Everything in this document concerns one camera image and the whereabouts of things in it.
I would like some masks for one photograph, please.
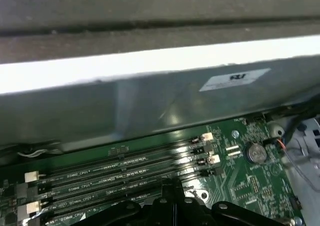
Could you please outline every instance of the white connector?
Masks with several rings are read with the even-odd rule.
[[[211,164],[211,165],[220,163],[220,157],[219,157],[219,155],[216,154],[216,155],[210,156],[210,157],[208,158],[208,163]]]
[[[39,180],[39,171],[33,171],[33,172],[26,172],[24,174],[24,182],[34,182]]]
[[[30,202],[26,205],[26,213],[27,214],[39,212],[40,210],[41,210],[41,202],[40,201]]]
[[[201,135],[201,138],[203,139],[203,141],[211,141],[214,139],[214,136],[212,135],[212,132],[206,132]]]

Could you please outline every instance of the screw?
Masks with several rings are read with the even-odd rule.
[[[240,133],[239,133],[239,131],[237,131],[237,130],[233,130],[233,131],[231,132],[231,135],[232,135],[232,137],[234,137],[235,139],[237,139],[237,138],[239,138]]]
[[[294,220],[295,226],[302,226],[304,224],[304,222],[302,221],[302,219],[300,217],[295,216],[293,218],[293,220]]]
[[[192,203],[192,199],[191,198],[186,198],[184,200],[184,202],[187,203],[187,204],[191,204]]]
[[[219,204],[219,208],[222,209],[222,210],[226,210],[228,208],[228,206],[225,205],[224,203],[220,203]]]
[[[135,208],[135,206],[133,204],[128,204],[126,209],[127,210],[133,210]]]

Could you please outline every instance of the metal frame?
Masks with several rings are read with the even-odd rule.
[[[315,19],[320,0],[0,0],[0,32]]]

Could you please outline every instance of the screw hole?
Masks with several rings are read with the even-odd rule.
[[[208,197],[208,195],[207,195],[205,192],[203,192],[203,193],[201,194],[201,198],[203,198],[204,200],[205,200],[207,197]]]

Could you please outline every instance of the dimm slot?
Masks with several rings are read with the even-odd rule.
[[[198,158],[201,158],[201,155],[190,155],[184,156],[179,155],[175,159],[169,159],[161,162],[156,162],[148,164],[147,166],[142,166],[134,169],[130,169],[124,173],[114,173],[108,174],[105,176],[100,176],[98,178],[89,179],[86,181],[75,182],[67,185],[62,185],[56,188],[53,188],[50,192],[40,194],[37,199],[61,199],[71,195],[81,194],[84,192],[96,190],[103,187],[109,187],[115,184],[122,184],[123,180],[130,181],[140,177],[146,177],[150,174],[155,174],[161,172],[161,168],[168,170],[171,165],[178,169],[179,166],[183,167],[183,164],[186,164],[185,161],[192,162]]]
[[[65,211],[75,210],[77,208],[86,207],[91,204],[96,204],[98,202],[106,201],[109,197],[115,196],[113,194],[119,193],[128,193],[128,191],[136,190],[140,187],[146,187],[147,185],[151,185],[153,183],[160,184],[162,178],[175,178],[178,176],[183,176],[185,174],[189,174],[185,169],[176,170],[172,172],[166,172],[163,174],[158,174],[157,176],[152,176],[149,178],[145,178],[143,180],[134,181],[128,183],[127,185],[122,186],[114,186],[111,188],[106,188],[103,190],[94,191],[91,193],[87,193],[80,196],[75,196],[68,199],[63,199],[57,202],[54,202],[52,205],[44,208],[44,212],[55,211],[54,213],[64,213]]]
[[[135,170],[130,170],[126,173],[117,173],[110,176],[104,176],[99,178],[94,178],[91,180],[86,180],[80,183],[73,183],[71,185],[66,185],[63,189],[55,190],[51,192],[53,199],[62,199],[65,197],[70,197],[72,195],[83,194],[85,192],[94,191],[106,187],[110,187],[117,184],[123,184],[124,180],[130,182],[136,180],[137,178],[148,177],[155,174],[161,174],[166,171],[171,171],[174,169],[179,169],[184,167],[186,164],[179,163],[180,160],[184,159],[171,159],[165,162],[158,162],[153,164],[148,164],[147,167],[140,167]]]
[[[101,204],[90,206],[90,207],[80,209],[77,211],[69,212],[69,213],[66,213],[63,215],[55,216],[55,217],[51,218],[50,220],[48,220],[45,223],[45,225],[54,226],[57,221],[70,220],[70,219],[75,219],[75,218],[79,218],[79,220],[80,220],[81,217],[83,216],[83,214],[86,214],[86,217],[89,217],[91,215],[99,213],[102,210],[105,210],[105,209],[107,209],[113,205],[116,205],[117,203],[120,203],[122,201],[125,201],[125,200],[130,200],[130,201],[133,201],[136,203],[141,203],[147,198],[153,198],[153,197],[157,197],[160,195],[161,195],[161,190],[156,190],[156,191],[153,190],[153,191],[145,192],[143,194],[119,198],[118,200],[114,200],[111,202],[101,203]]]
[[[201,176],[200,172],[195,172],[195,173],[188,173],[186,175],[184,175],[183,177],[181,177],[181,182],[187,183],[191,180],[197,179]],[[111,202],[109,202],[110,199],[108,199],[108,201],[105,201],[103,203],[99,203],[99,202],[93,202],[93,203],[98,203],[96,205],[92,205],[89,207],[85,207],[76,211],[72,211],[72,212],[68,212],[65,214],[61,214],[64,213],[65,210],[60,209],[60,210],[56,210],[54,212],[55,215],[58,216],[54,216],[52,217],[50,220],[47,220],[47,223],[45,225],[50,225],[50,226],[55,226],[55,223],[57,221],[63,221],[63,219],[65,218],[66,220],[74,218],[74,216],[82,216],[84,213],[87,213],[90,210],[95,210],[95,212],[93,214],[96,214],[104,209],[107,209],[108,207],[115,205],[118,202],[121,202],[123,200],[131,200],[131,201],[135,201],[137,203],[143,202],[145,199],[150,198],[150,197],[157,197],[161,195],[161,185],[158,186],[158,189],[150,189],[150,190],[143,190],[142,192],[135,192],[134,195],[126,195],[124,197],[118,198],[116,200],[112,200]]]
[[[161,149],[174,149],[174,148],[180,148],[182,146],[188,146],[188,145],[191,145],[191,139],[185,139],[185,140],[181,140],[181,141],[177,141],[177,142],[174,142],[174,143],[169,143],[169,144],[164,144],[164,145],[160,145],[160,146],[155,146],[155,147],[148,147],[147,149],[144,149],[144,150],[139,150],[139,151],[136,151],[136,152],[126,152],[123,154],[123,157],[124,158],[127,158],[127,157],[136,157],[136,156],[139,156],[141,154],[147,154],[147,153],[152,153],[156,150],[161,150]],[[105,164],[105,163],[109,163],[111,161],[116,161],[119,159],[119,155],[117,156],[108,156],[108,158],[102,158],[102,159],[98,159],[98,160],[95,160],[94,163],[95,164]],[[68,171],[79,171],[83,168],[86,168],[86,167],[91,167],[93,164],[92,161],[90,162],[85,162],[85,163],[82,163],[82,164],[78,164],[77,166],[71,166],[68,168]],[[66,172],[66,168],[63,167],[63,168],[59,168],[59,169],[56,169],[56,170],[53,170],[51,171],[51,174],[54,176],[54,175],[61,175],[61,174],[64,174]]]
[[[88,167],[88,168],[82,169],[81,171],[73,171],[73,172],[69,171],[68,173],[65,173],[65,174],[56,175],[54,177],[43,179],[37,183],[39,185],[51,183],[51,185],[53,186],[58,186],[61,184],[72,182],[72,181],[84,180],[86,178],[94,177],[100,174],[111,173],[112,171],[117,171],[117,168],[119,168],[118,169],[119,171],[121,170],[121,168],[131,168],[131,167],[136,167],[140,165],[150,164],[152,162],[165,160],[170,157],[174,157],[174,155],[181,154],[181,151],[183,151],[182,150],[183,148],[185,148],[186,150],[184,153],[189,153],[189,152],[192,152],[193,149],[196,149],[198,147],[199,148],[202,147],[202,144],[197,144],[197,146],[193,145],[191,147],[192,149],[190,149],[189,146],[183,146],[180,148],[170,149],[170,150],[160,149],[160,150],[154,151],[153,153],[140,154],[138,157],[128,157],[123,161],[117,160],[117,161],[114,161],[108,164],[102,164],[102,165],[95,164],[94,167]]]

